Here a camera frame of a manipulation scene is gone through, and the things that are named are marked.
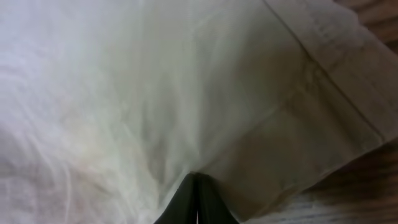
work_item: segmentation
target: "dark object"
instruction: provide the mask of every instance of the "dark object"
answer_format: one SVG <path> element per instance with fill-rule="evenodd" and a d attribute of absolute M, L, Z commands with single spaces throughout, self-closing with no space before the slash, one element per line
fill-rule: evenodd
<path fill-rule="evenodd" d="M 210 176 L 188 174 L 155 224 L 239 224 Z"/>

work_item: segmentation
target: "white fabric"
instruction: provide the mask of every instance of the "white fabric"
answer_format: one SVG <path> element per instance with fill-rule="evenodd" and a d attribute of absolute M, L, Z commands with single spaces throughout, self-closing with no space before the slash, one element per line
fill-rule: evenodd
<path fill-rule="evenodd" d="M 311 17 L 284 16 L 322 2 L 4 0 L 0 223 L 153 223 L 191 170 L 247 219 L 388 141 L 398 62 L 369 50 L 389 58 L 367 73 L 385 69 L 381 96 L 340 87 L 331 70 L 377 42 L 349 23 L 366 41 L 326 67 L 312 50 L 347 35 L 325 22 L 351 17 L 315 15 L 329 37 L 311 42 Z"/>

